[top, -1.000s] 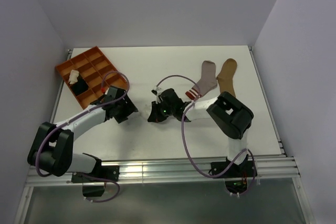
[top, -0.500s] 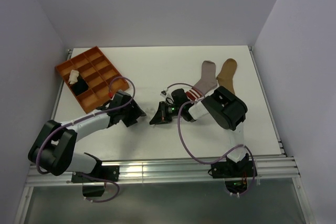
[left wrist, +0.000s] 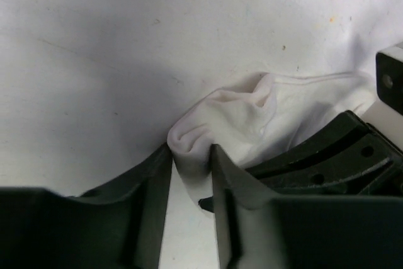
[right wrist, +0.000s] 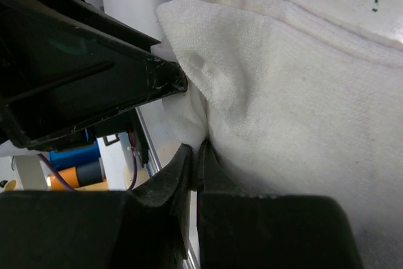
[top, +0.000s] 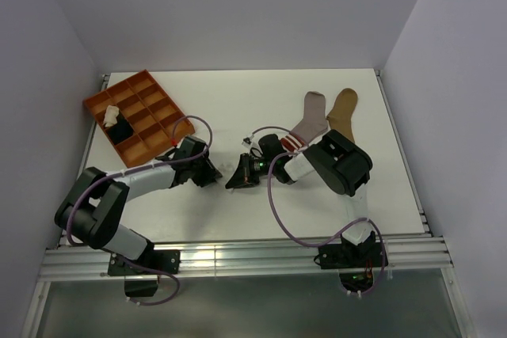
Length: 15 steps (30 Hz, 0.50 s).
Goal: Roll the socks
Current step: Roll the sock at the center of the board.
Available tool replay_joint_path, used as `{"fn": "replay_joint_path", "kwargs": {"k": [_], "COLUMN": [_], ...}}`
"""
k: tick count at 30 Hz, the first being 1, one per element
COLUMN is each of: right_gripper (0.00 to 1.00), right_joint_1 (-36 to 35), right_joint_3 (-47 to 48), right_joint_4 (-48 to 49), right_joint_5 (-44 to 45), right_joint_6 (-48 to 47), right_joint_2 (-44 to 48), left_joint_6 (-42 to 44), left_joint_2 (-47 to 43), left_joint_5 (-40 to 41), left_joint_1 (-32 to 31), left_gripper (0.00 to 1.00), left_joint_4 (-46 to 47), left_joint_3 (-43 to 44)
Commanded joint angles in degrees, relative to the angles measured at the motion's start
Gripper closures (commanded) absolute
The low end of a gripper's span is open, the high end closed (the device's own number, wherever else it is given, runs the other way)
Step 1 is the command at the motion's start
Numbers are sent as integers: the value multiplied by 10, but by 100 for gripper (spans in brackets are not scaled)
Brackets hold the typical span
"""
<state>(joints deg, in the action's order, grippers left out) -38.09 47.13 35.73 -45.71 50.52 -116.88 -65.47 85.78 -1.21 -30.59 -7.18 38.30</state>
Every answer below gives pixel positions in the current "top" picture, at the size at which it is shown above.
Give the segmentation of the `black sock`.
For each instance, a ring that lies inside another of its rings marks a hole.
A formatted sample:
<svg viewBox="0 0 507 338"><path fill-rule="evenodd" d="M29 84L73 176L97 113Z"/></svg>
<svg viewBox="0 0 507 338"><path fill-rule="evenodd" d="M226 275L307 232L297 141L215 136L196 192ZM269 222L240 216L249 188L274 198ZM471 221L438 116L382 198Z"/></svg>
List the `black sock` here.
<svg viewBox="0 0 507 338"><path fill-rule="evenodd" d="M134 130L126 119L122 119L113 126L107 127L105 133L108 136L110 142L114 146L117 146L118 144L133 136Z"/></svg>

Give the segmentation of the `cream brown striped sock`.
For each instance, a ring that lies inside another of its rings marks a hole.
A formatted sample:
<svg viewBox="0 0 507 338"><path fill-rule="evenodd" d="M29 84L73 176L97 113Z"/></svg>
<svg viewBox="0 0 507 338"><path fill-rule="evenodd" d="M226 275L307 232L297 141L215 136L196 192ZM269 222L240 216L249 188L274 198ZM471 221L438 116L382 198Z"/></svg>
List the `cream brown striped sock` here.
<svg viewBox="0 0 507 338"><path fill-rule="evenodd" d="M120 109L115 105L108 105L105 110L102 125L104 128L110 128L118 124L121 118Z"/></svg>

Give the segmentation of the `white sock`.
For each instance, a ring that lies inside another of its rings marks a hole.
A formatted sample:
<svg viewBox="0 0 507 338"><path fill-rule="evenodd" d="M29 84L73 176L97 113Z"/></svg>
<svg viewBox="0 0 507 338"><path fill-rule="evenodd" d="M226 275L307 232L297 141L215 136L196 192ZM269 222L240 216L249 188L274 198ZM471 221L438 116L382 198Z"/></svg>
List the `white sock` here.
<svg viewBox="0 0 507 338"><path fill-rule="evenodd" d="M231 163L231 162L224 162L219 164L218 169L219 171L224 175L232 175L234 171L236 170L237 165Z"/></svg>

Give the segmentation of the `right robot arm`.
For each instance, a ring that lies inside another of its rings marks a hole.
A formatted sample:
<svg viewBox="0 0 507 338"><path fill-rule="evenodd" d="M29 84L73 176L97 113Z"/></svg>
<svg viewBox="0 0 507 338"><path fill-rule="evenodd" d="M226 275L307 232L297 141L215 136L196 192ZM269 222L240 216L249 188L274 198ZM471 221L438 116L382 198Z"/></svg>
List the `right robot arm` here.
<svg viewBox="0 0 507 338"><path fill-rule="evenodd" d="M378 265L385 260L382 245L376 242L380 233L368 219L365 185L372 169L368 154L335 130L308 148L303 146L292 153L274 134L260 138L258 145L240 155L226 189L253 188L262 177L275 177L280 183L291 185L316 172L328 188L347 197L345 209L352 219L340 232L339 244L331 238L318 247L318 265L324 269L352 268Z"/></svg>

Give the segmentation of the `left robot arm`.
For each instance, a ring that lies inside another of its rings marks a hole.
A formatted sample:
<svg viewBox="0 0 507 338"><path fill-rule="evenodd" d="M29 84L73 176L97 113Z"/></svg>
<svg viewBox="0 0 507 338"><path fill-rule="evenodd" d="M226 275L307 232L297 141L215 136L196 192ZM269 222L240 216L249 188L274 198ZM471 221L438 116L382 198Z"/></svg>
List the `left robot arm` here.
<svg viewBox="0 0 507 338"><path fill-rule="evenodd" d="M55 224L92 249L126 259L136 274L170 265L155 252L154 243L120 223L126 203L159 190L192 181L198 187L215 183L221 173L209 158L208 144L194 136L152 162L107 173L85 169L55 213Z"/></svg>

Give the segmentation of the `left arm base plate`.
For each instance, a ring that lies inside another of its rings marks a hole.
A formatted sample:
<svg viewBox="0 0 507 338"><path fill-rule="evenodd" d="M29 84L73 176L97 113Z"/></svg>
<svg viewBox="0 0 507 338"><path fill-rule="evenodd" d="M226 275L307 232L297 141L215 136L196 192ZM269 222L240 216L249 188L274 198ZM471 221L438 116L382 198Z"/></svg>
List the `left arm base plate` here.
<svg viewBox="0 0 507 338"><path fill-rule="evenodd" d="M176 275L179 272L181 251L177 249L153 250L139 259L126 259L118 254L110 257L109 276L157 275L160 272Z"/></svg>

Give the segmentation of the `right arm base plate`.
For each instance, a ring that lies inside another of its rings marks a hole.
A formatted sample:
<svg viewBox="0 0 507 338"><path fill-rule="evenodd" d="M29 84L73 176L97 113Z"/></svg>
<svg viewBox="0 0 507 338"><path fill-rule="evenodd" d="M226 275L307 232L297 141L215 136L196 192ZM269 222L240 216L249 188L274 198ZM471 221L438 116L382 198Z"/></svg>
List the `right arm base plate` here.
<svg viewBox="0 0 507 338"><path fill-rule="evenodd" d="M354 245L343 241L340 244L328 244L318 248L314 263L323 270L350 268L381 268L388 265L379 242L364 242Z"/></svg>

